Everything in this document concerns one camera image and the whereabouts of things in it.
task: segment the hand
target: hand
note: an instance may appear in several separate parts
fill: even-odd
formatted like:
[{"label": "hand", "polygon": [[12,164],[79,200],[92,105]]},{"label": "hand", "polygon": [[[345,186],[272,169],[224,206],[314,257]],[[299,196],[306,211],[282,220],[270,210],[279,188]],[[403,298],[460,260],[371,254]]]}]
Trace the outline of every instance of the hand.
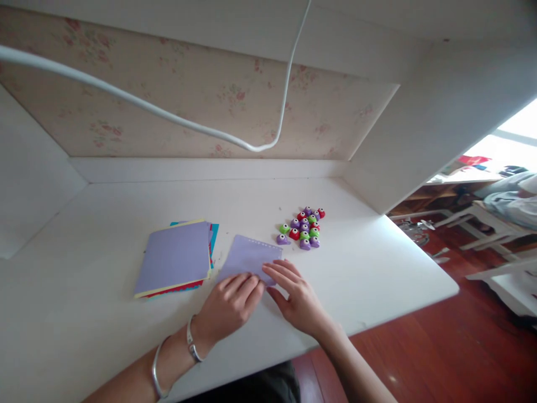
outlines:
[{"label": "hand", "polygon": [[334,325],[312,286],[292,263],[275,260],[274,263],[263,264],[263,271],[289,293],[289,298],[285,299],[276,288],[267,288],[287,322],[317,340]]},{"label": "hand", "polygon": [[192,320],[192,337],[202,358],[248,321],[264,291],[264,282],[250,273],[228,277],[216,285]]}]

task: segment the lavender paper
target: lavender paper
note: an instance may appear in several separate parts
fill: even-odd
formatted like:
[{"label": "lavender paper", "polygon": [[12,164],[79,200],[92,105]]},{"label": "lavender paper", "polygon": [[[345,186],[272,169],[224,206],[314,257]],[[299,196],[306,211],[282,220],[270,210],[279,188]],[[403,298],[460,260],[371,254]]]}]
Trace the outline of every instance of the lavender paper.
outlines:
[{"label": "lavender paper", "polygon": [[207,223],[200,222],[149,235],[134,294],[206,278],[208,232]]},{"label": "lavender paper", "polygon": [[271,263],[273,260],[281,259],[282,250],[268,243],[235,235],[228,258],[218,274],[218,281],[249,271],[257,274],[267,285],[275,285],[276,283],[261,268],[265,262]]}]

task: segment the desk surface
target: desk surface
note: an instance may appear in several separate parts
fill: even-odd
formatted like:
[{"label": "desk surface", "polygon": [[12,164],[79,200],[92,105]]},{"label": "desk surface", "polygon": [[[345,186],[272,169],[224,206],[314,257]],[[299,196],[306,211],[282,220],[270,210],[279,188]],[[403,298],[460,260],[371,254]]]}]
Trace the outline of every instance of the desk surface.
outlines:
[{"label": "desk surface", "polygon": [[500,174],[493,174],[492,172],[481,171],[474,167],[468,167],[449,176],[437,174],[430,178],[425,185],[430,186],[473,182],[496,182],[500,179],[503,179],[503,176]]},{"label": "desk surface", "polygon": [[[306,252],[289,245],[284,257],[297,264],[349,335],[458,292],[440,267],[342,180],[90,185],[13,259],[0,261],[2,400],[80,401],[200,309],[214,280],[154,301],[133,300],[152,231],[184,219],[220,223],[213,255],[219,270],[235,234],[274,242],[277,227],[304,203],[327,212],[322,246]],[[265,295],[246,326],[180,379],[167,401],[315,346]]]}]

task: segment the bangle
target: bangle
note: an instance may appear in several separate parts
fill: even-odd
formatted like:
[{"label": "bangle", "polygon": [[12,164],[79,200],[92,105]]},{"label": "bangle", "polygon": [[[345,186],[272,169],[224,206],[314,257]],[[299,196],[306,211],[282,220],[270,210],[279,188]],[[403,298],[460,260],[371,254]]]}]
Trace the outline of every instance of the bangle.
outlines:
[{"label": "bangle", "polygon": [[165,399],[166,397],[168,397],[168,394],[169,394],[169,391],[166,394],[164,394],[162,392],[161,386],[158,383],[158,379],[157,379],[157,358],[158,358],[158,353],[160,353],[162,345],[168,339],[169,339],[169,336],[166,337],[164,340],[162,340],[161,343],[158,345],[157,352],[155,353],[155,359],[153,359],[153,366],[151,368],[151,374],[153,375],[153,384],[155,385],[155,390],[157,391],[157,395],[158,395],[159,399]]},{"label": "bangle", "polygon": [[196,351],[196,345],[194,344],[194,338],[192,337],[192,333],[190,333],[190,325],[192,323],[192,319],[194,319],[194,316],[196,316],[196,315],[192,315],[190,317],[189,324],[186,326],[186,343],[189,346],[190,355],[192,356],[192,358],[194,358],[194,361],[196,363],[200,363],[200,362],[203,362],[203,360],[200,358],[200,356],[198,355],[198,353]]}]

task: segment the chair leg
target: chair leg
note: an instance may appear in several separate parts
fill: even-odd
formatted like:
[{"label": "chair leg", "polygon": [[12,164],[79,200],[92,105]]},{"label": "chair leg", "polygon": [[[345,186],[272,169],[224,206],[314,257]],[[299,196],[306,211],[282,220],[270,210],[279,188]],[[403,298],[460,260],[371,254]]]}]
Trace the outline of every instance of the chair leg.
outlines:
[{"label": "chair leg", "polygon": [[458,219],[458,218],[460,218],[460,217],[462,217],[464,215],[471,214],[471,213],[472,213],[472,207],[469,207],[466,210],[462,210],[461,212],[453,214],[451,217],[447,217],[445,220],[438,221],[437,223],[434,224],[435,228],[441,227],[441,226],[443,226],[445,224],[449,224],[450,222],[453,222],[456,219]]},{"label": "chair leg", "polygon": [[449,224],[447,225],[447,227],[448,227],[448,228],[455,227],[456,225],[459,225],[459,224],[462,224],[463,222],[468,221],[468,220],[471,219],[472,217],[473,217],[473,215],[471,215],[471,214],[467,214],[467,215],[465,215],[465,216],[459,218],[458,220],[449,223]]},{"label": "chair leg", "polygon": [[468,250],[468,249],[473,249],[477,246],[482,246],[482,245],[487,245],[491,242],[494,242],[494,241],[497,241],[501,238],[504,238],[506,235],[508,234],[505,234],[505,233],[499,233],[499,234],[493,234],[493,235],[490,235],[488,237],[485,237],[485,238],[482,238],[480,240],[477,240],[477,241],[474,241],[474,242],[471,242],[471,243],[468,243],[466,245],[463,245],[460,247],[461,250]]},{"label": "chair leg", "polygon": [[507,243],[507,242],[514,241],[517,238],[520,238],[520,235],[508,235],[505,238],[502,238],[502,239],[499,239],[497,241],[488,243],[488,244],[486,244],[484,246],[479,246],[479,247],[475,248],[475,250],[483,250],[483,249],[486,249],[486,248],[494,246],[494,245],[501,245],[502,243]]}]

